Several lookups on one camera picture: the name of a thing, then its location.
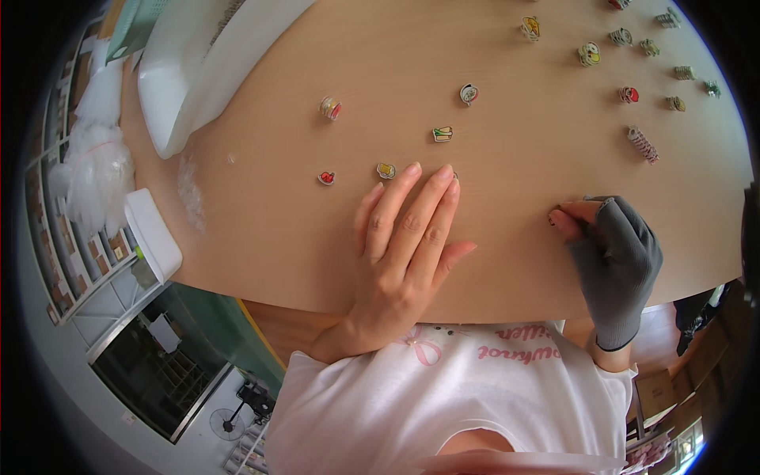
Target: person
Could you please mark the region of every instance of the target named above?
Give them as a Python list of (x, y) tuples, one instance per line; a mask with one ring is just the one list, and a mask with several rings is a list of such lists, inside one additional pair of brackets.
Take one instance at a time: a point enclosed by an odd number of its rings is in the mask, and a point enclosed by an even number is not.
[(412, 163), (361, 201), (356, 303), (307, 353), (291, 355), (268, 430), (270, 473), (418, 474), (416, 459), (483, 449), (624, 459), (637, 374), (630, 343), (662, 265), (654, 233), (617, 196), (549, 213), (594, 321), (585, 350), (551, 321), (419, 324), (476, 248), (445, 244), (460, 197), (450, 165), (429, 178), (394, 233), (421, 175)]

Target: yellow strip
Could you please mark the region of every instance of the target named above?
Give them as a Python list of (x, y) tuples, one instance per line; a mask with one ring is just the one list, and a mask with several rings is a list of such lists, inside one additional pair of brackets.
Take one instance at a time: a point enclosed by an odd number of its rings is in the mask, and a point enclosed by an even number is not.
[(287, 366), (285, 366), (285, 363), (283, 363), (283, 360), (280, 359), (280, 357), (277, 355), (277, 353), (274, 352), (274, 348), (269, 344), (269, 341), (267, 341), (267, 338), (264, 336), (264, 334), (261, 332), (261, 329), (256, 325), (256, 322), (253, 321), (253, 317), (249, 313), (248, 309), (245, 307), (245, 303), (242, 302), (241, 299), (235, 299), (238, 302), (238, 306), (240, 306), (240, 309), (242, 310), (243, 315), (248, 319), (248, 323), (251, 324), (253, 329), (256, 331), (256, 334), (259, 338), (261, 338), (261, 341), (264, 342), (264, 346), (267, 347), (267, 350), (269, 350), (269, 353), (272, 353), (272, 356), (274, 356), (274, 360), (277, 361), (277, 364), (282, 366), (282, 369), (287, 370)]

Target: green plastic basket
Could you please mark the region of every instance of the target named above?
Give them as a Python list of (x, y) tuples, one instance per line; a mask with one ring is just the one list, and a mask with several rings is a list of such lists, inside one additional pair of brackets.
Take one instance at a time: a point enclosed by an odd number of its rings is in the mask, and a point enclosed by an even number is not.
[(156, 20), (171, 0), (126, 0), (113, 28), (106, 63), (144, 48)]

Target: gray fingerless glove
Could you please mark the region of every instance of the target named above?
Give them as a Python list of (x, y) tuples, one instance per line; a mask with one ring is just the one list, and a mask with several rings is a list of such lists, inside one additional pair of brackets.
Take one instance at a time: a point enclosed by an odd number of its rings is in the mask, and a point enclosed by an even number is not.
[(590, 236), (589, 226), (585, 239), (567, 246), (597, 328), (597, 345), (617, 351), (638, 333), (663, 255), (657, 237), (627, 201), (619, 196), (591, 199), (603, 201), (595, 227), (607, 249)]

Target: hand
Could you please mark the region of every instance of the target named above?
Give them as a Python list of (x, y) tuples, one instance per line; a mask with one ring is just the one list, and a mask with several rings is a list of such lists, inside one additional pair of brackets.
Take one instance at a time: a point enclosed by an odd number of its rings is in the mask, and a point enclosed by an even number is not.
[(446, 245), (459, 204), (459, 181), (442, 166), (393, 232), (409, 191), (422, 175), (412, 163), (386, 190), (378, 183), (364, 197), (354, 220), (356, 303), (340, 324), (322, 332), (310, 356), (334, 363), (379, 350), (419, 319), (454, 265), (474, 242)]
[(619, 196), (568, 201), (549, 213), (575, 261), (597, 346), (617, 351), (638, 333), (663, 263), (657, 237)]

